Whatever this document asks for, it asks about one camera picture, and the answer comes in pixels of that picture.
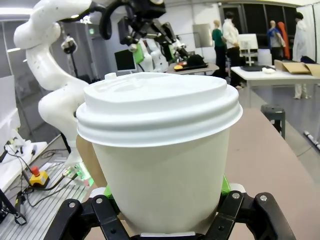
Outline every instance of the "floor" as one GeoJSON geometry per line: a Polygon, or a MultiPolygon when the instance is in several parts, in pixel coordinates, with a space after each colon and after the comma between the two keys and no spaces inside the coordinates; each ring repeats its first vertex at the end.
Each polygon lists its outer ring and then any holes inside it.
{"type": "MultiPolygon", "coordinates": [[[[313,135],[316,133],[320,121],[320,87],[309,87],[311,99],[293,99],[294,87],[257,87],[251,95],[251,107],[260,109],[263,104],[278,104],[286,111],[285,140],[299,161],[312,177],[314,183],[320,187],[320,154],[302,135],[304,130],[313,135]]],[[[249,107],[248,92],[239,91],[239,101],[244,108],[249,107]]]]}

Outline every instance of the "white coat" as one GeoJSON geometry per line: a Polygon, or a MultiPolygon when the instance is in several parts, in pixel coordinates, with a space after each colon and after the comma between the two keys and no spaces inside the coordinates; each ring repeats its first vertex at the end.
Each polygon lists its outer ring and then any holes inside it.
{"type": "Polygon", "coordinates": [[[307,26],[303,20],[296,24],[292,60],[301,62],[301,58],[307,56],[307,26]]]}
{"type": "MultiPolygon", "coordinates": [[[[307,26],[303,20],[300,20],[296,24],[292,60],[301,62],[303,56],[307,56],[307,26]]],[[[300,99],[301,97],[309,98],[306,84],[296,84],[294,91],[295,99],[300,99]]]]}

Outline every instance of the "paper coffee cup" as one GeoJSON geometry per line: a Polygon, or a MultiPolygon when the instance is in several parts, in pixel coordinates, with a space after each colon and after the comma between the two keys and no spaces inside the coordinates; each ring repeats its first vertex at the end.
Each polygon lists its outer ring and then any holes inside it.
{"type": "Polygon", "coordinates": [[[77,110],[113,197],[138,233],[204,233],[219,203],[229,128],[243,109],[221,78],[134,73],[92,84],[77,110]]]}

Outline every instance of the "cardboard box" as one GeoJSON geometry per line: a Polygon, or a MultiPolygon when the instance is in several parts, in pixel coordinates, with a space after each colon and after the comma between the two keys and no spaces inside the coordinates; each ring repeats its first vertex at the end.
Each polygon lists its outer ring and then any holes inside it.
{"type": "Polygon", "coordinates": [[[92,179],[94,180],[96,186],[98,188],[105,188],[107,186],[107,181],[100,167],[92,143],[78,135],[76,138],[76,148],[78,149],[83,163],[86,166],[88,172],[90,173],[92,179]]]}
{"type": "Polygon", "coordinates": [[[275,69],[291,74],[310,74],[309,69],[303,62],[285,62],[274,60],[275,69]]]}
{"type": "Polygon", "coordinates": [[[274,66],[279,71],[291,74],[311,74],[314,77],[320,77],[320,64],[274,60],[274,66]]]}

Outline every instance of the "white wall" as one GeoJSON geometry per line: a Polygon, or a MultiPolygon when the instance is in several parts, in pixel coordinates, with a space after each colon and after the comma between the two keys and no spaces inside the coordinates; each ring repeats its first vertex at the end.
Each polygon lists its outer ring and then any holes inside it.
{"type": "Polygon", "coordinates": [[[195,51],[205,58],[205,61],[215,63],[214,47],[196,48],[193,24],[210,24],[214,29],[214,20],[220,20],[217,3],[197,3],[182,6],[167,7],[166,14],[159,19],[162,23],[170,22],[176,35],[180,35],[182,42],[187,45],[187,51],[195,51]]]}

